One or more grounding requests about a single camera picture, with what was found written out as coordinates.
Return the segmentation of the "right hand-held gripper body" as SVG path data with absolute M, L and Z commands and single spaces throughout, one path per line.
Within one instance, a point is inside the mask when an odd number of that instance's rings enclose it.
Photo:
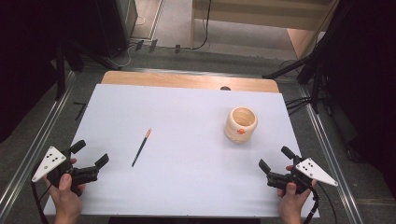
M 286 189 L 286 186 L 290 182 L 294 183 L 297 186 L 297 194 L 301 194 L 309 189 L 313 179 L 331 186 L 338 186 L 338 182 L 311 158 L 298 159 L 293 164 L 292 170 L 284 175 L 273 173 L 269 167 L 266 167 L 266 177 L 267 185 L 277 189 Z

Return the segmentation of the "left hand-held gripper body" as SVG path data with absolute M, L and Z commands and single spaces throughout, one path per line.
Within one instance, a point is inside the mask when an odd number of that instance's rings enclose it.
M 100 169 L 95 165 L 86 168 L 74 167 L 71 162 L 71 154 L 73 153 L 70 148 L 60 151 L 56 147 L 50 146 L 31 181 L 35 183 L 42 177 L 46 177 L 51 185 L 58 187 L 61 176 L 70 174 L 72 177 L 71 190 L 80 196 L 82 192 L 78 187 L 96 181 Z

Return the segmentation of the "black pencil with orange end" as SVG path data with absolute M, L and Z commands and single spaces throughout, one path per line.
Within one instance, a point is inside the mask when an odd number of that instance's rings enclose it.
M 135 155 L 134 160 L 132 162 L 132 167 L 135 166 L 135 164 L 136 164 L 136 162 L 137 162 L 137 160 L 138 160 L 138 158 L 139 158 L 139 156 L 140 156 L 140 154 L 141 154 L 141 152 L 142 152 L 147 140 L 149 139 L 151 131 L 152 131 L 152 129 L 148 129 L 148 131 L 146 132 L 145 137 L 144 137 L 141 145 L 139 146 L 139 149 L 136 152 L 136 155 Z

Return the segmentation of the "cream ribbed pen holder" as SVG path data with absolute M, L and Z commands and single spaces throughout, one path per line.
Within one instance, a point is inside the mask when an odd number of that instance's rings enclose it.
M 241 144 L 248 141 L 258 125 L 256 114 L 247 107 L 236 107 L 228 115 L 225 135 L 233 142 Z

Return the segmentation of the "person's right hand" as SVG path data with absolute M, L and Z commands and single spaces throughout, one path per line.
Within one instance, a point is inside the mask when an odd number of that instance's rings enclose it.
M 297 185 L 289 182 L 286 189 L 278 189 L 279 197 L 278 213 L 283 224 L 302 224 L 302 208 L 311 194 L 311 190 L 307 189 L 303 193 L 297 194 Z

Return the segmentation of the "person's left hand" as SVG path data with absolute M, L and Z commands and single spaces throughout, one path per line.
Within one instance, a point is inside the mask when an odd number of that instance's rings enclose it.
M 53 224 L 77 224 L 82 211 L 82 201 L 71 190 L 71 175 L 63 174 L 58 187 L 53 187 L 46 177 L 44 181 L 55 205 L 56 215 Z

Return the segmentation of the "white board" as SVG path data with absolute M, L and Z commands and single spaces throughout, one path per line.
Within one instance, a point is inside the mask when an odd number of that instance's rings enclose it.
M 241 144 L 224 132 L 239 106 L 258 118 Z M 109 157 L 81 196 L 94 216 L 274 217 L 276 190 L 259 161 L 282 174 L 291 161 L 281 148 L 300 151 L 282 95 L 253 91 L 99 84 L 75 138 L 86 143 L 79 167 Z

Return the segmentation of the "black metal stand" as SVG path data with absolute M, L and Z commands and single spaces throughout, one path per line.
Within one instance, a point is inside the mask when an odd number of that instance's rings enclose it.
M 306 84 L 311 78 L 314 79 L 313 87 L 311 95 L 308 97 L 307 102 L 311 104 L 314 112 L 318 113 L 318 93 L 319 93 L 319 82 L 320 82 L 320 65 L 319 59 L 321 56 L 322 49 L 317 47 L 314 49 L 308 56 L 298 60 L 295 63 L 287 65 L 284 68 L 270 74 L 263 75 L 264 79 L 275 79 L 281 77 L 288 72 L 297 69 L 298 67 L 302 67 L 301 72 L 297 76 L 297 82 L 299 84 Z

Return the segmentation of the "black tripod stand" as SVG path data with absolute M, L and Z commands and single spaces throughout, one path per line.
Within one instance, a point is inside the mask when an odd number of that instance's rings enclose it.
M 95 62 L 101 64 L 107 69 L 116 71 L 121 70 L 120 66 L 111 64 L 110 62 L 101 58 L 99 55 L 95 54 L 93 51 L 84 48 L 80 44 L 70 40 L 61 40 L 56 48 L 56 101 L 60 100 L 66 91 L 64 64 L 68 63 L 73 71 L 80 72 L 84 68 L 84 62 L 80 57 L 81 54 L 88 56 L 89 58 L 93 59 Z

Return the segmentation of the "grey cabinet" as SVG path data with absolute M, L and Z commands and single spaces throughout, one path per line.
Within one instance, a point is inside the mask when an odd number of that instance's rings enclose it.
M 115 3 L 118 8 L 122 31 L 125 38 L 129 40 L 138 17 L 135 0 L 115 0 Z

